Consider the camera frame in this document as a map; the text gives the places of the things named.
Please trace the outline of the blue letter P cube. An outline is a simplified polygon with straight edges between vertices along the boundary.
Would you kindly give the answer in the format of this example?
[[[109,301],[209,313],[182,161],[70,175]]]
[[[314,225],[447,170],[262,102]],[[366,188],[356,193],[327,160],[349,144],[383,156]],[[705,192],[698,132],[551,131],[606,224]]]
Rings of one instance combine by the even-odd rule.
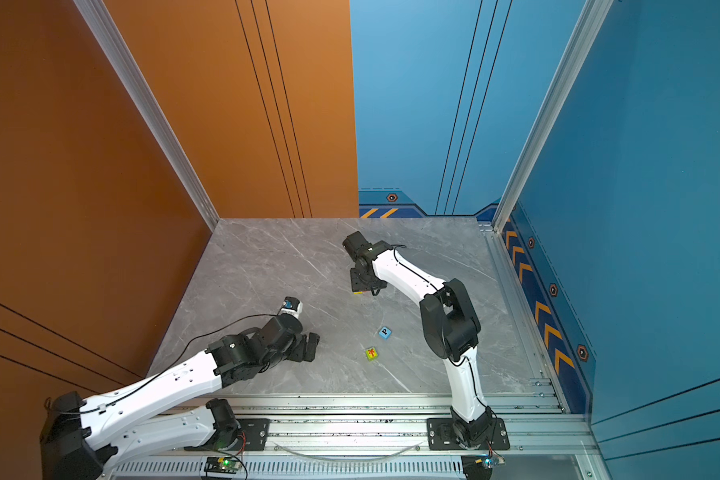
[[[392,330],[389,327],[383,326],[379,329],[378,334],[381,338],[388,339],[392,334]]]

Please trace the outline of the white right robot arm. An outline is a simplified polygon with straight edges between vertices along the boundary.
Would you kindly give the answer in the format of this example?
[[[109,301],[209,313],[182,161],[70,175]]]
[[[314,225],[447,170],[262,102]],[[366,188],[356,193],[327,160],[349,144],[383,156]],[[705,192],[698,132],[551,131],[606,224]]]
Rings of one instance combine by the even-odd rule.
[[[499,418],[486,403],[479,381],[481,324],[463,282],[435,277],[407,260],[398,245],[371,243],[359,231],[347,236],[343,247],[354,263],[353,292],[377,295],[393,286],[419,306],[424,339],[446,368],[456,441],[466,449],[493,447]]]

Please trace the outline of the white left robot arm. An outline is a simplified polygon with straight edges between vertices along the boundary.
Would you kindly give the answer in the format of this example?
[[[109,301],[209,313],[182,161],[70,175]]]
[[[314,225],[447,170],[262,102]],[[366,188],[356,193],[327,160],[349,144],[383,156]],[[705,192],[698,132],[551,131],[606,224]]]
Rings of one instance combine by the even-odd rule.
[[[319,341],[285,311],[121,389],[87,398],[77,392],[59,396],[48,402],[40,433],[42,476],[96,479],[123,463],[168,450],[237,447],[240,423],[215,392],[282,361],[311,362]]]

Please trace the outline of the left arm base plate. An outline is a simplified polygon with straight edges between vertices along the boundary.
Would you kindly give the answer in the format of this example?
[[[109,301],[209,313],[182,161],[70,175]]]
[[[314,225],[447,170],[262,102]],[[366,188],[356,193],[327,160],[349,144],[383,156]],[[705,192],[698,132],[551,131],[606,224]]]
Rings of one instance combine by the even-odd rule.
[[[233,452],[261,452],[266,448],[271,422],[268,418],[238,419],[239,428],[234,442],[228,447]]]

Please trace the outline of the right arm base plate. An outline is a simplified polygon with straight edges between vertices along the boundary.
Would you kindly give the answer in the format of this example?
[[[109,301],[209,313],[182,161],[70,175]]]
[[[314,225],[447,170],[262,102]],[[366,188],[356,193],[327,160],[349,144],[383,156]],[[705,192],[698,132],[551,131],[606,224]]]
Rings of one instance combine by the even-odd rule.
[[[445,450],[509,450],[505,423],[495,416],[483,416],[472,422],[453,418],[426,420],[428,448]]]

